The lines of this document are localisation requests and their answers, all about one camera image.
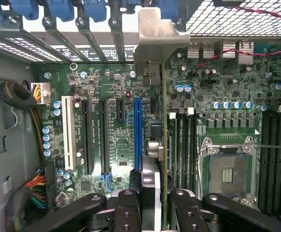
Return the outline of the metal CPU socket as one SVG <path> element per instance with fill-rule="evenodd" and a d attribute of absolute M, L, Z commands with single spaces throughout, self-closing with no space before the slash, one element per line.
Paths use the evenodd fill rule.
<path fill-rule="evenodd" d="M 215 143 L 205 136 L 198 148 L 197 198 L 219 193 L 257 207 L 257 147 L 251 135 L 240 142 Z"/>

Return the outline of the green motherboard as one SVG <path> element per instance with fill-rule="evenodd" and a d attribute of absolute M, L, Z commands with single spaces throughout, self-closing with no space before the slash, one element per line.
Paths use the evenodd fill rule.
<path fill-rule="evenodd" d="M 215 143 L 240 142 L 251 135 L 256 145 L 281 145 L 281 54 L 279 46 L 254 46 L 250 65 L 234 59 L 187 58 L 177 49 L 165 62 L 167 75 L 167 152 L 170 188 L 197 190 L 198 148 L 205 136 Z M 133 64 L 36 65 L 39 83 L 49 83 L 50 105 L 41 106 L 42 146 L 55 164 L 54 189 L 58 207 L 89 193 L 110 196 L 129 187 L 135 169 L 135 98 L 142 99 L 142 156 L 162 138 L 162 90 L 146 83 Z M 74 169 L 65 169 L 62 96 L 72 96 L 74 112 Z M 117 120 L 116 101 L 125 102 L 125 121 Z M 82 101 L 92 109 L 92 174 L 84 173 Z M 99 101 L 107 100 L 110 172 L 101 173 Z M 281 217 L 281 149 L 257 147 L 257 207 Z"/>

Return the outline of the long black expansion slot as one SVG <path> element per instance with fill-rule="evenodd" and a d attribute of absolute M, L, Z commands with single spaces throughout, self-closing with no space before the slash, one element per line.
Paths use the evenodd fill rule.
<path fill-rule="evenodd" d="M 92 174 L 94 170 L 93 132 L 91 101 L 82 101 L 83 128 L 84 128 L 84 173 Z"/>
<path fill-rule="evenodd" d="M 99 101 L 99 128 L 100 128 L 100 158 L 101 173 L 110 172 L 110 148 L 109 148 L 109 113 L 107 100 Z"/>

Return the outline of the blue expansion slot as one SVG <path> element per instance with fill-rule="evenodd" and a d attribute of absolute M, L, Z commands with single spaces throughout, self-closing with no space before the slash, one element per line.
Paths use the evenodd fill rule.
<path fill-rule="evenodd" d="M 135 169 L 141 169 L 142 156 L 142 99 L 135 98 L 133 101 L 134 109 L 134 155 Z"/>

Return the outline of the white expansion slot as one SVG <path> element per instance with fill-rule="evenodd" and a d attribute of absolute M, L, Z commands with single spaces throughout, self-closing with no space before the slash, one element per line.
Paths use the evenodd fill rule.
<path fill-rule="evenodd" d="M 74 112 L 72 105 L 72 96 L 62 96 L 62 122 L 63 122 L 63 144 L 65 169 L 74 169 L 75 155 L 75 132 L 74 132 Z"/>

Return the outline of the short black expansion slot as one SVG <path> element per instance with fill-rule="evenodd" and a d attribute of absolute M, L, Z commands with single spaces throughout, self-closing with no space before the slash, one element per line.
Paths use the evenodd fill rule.
<path fill-rule="evenodd" d="M 125 121 L 125 102 L 123 99 L 116 101 L 117 120 L 119 122 Z"/>

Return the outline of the grey open PC case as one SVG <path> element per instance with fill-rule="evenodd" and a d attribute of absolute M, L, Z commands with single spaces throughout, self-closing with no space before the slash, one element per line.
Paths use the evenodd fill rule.
<path fill-rule="evenodd" d="M 177 49 L 249 41 L 277 45 L 281 54 L 281 0 L 105 1 L 106 20 L 95 23 L 84 12 L 84 0 L 73 0 L 74 19 L 68 22 L 50 13 L 47 0 L 37 0 L 36 20 L 22 15 L 23 0 L 0 0 L 0 232 L 47 232 L 48 217 L 69 205 L 55 203 L 55 164 L 42 146 L 43 104 L 30 87 L 39 82 L 36 65 L 136 67 L 138 14 L 144 7 L 159 8 L 162 19 L 189 35 L 190 42 Z"/>

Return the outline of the white power connector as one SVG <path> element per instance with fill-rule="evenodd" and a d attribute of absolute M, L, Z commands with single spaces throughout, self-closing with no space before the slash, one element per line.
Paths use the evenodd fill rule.
<path fill-rule="evenodd" d="M 31 94 L 37 104 L 50 105 L 51 88 L 49 83 L 31 83 Z"/>

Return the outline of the metal rear port block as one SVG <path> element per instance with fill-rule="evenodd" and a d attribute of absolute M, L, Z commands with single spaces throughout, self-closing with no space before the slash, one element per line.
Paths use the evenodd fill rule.
<path fill-rule="evenodd" d="M 216 42 L 190 43 L 187 48 L 187 58 L 214 60 L 218 58 L 234 59 L 238 64 L 250 65 L 253 58 L 249 54 L 254 52 L 254 42 Z"/>

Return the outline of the blue slot clip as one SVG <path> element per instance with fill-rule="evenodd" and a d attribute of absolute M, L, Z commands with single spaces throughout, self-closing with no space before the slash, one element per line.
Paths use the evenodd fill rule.
<path fill-rule="evenodd" d="M 27 20 L 36 20 L 39 18 L 39 5 L 37 0 L 23 0 L 22 15 Z"/>
<path fill-rule="evenodd" d="M 47 0 L 50 13 L 62 22 L 74 19 L 73 0 Z"/>
<path fill-rule="evenodd" d="M 95 23 L 106 20 L 107 9 L 105 0 L 84 0 L 84 12 Z"/>

